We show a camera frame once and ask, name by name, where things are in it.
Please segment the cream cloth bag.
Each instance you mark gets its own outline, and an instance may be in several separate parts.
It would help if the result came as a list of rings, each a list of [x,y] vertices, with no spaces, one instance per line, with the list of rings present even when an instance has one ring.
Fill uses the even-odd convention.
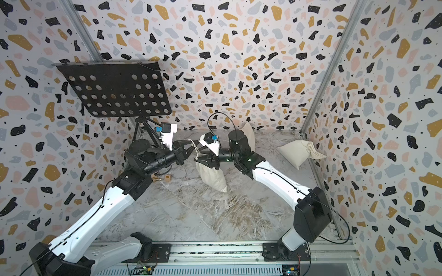
[[[194,161],[201,180],[216,191],[226,193],[227,183],[223,171],[221,169],[209,168],[204,164],[199,163],[199,155],[201,154],[201,152],[197,149],[193,140],[188,139],[188,141],[192,143],[196,151],[196,157]]]
[[[316,150],[312,141],[306,140],[295,140],[276,149],[297,170],[308,159],[317,160],[327,157]]]

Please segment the cream drawstring soil bag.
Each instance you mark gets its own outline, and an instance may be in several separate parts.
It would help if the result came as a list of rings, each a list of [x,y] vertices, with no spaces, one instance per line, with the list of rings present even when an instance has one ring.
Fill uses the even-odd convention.
[[[256,149],[256,139],[255,139],[255,134],[253,132],[253,128],[250,125],[250,123],[246,122],[244,124],[244,126],[241,128],[241,131],[247,137],[248,145],[249,145],[251,151],[255,151],[255,149]]]

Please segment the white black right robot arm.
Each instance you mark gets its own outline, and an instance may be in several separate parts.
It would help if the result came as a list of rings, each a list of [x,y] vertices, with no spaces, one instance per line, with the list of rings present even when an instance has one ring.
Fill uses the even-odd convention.
[[[277,171],[263,156],[254,152],[242,130],[229,133],[229,146],[221,146],[219,138],[211,132],[201,135],[196,148],[196,168],[201,180],[219,192],[227,191],[221,163],[233,163],[243,175],[270,188],[294,210],[292,227],[282,236],[280,243],[295,251],[305,243],[312,243],[332,221],[335,210],[327,203],[324,191],[309,189]]]

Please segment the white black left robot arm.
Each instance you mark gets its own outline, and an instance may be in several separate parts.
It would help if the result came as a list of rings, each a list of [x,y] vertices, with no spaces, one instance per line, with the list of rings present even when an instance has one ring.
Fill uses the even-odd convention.
[[[146,139],[133,141],[124,153],[128,167],[106,184],[102,198],[68,230],[50,244],[40,242],[30,250],[31,267],[39,276],[92,276],[120,262],[154,258],[153,241],[141,232],[97,253],[88,249],[119,214],[143,195],[153,183],[153,174],[174,163],[184,164],[196,145],[196,140],[175,141],[171,148],[151,145]]]

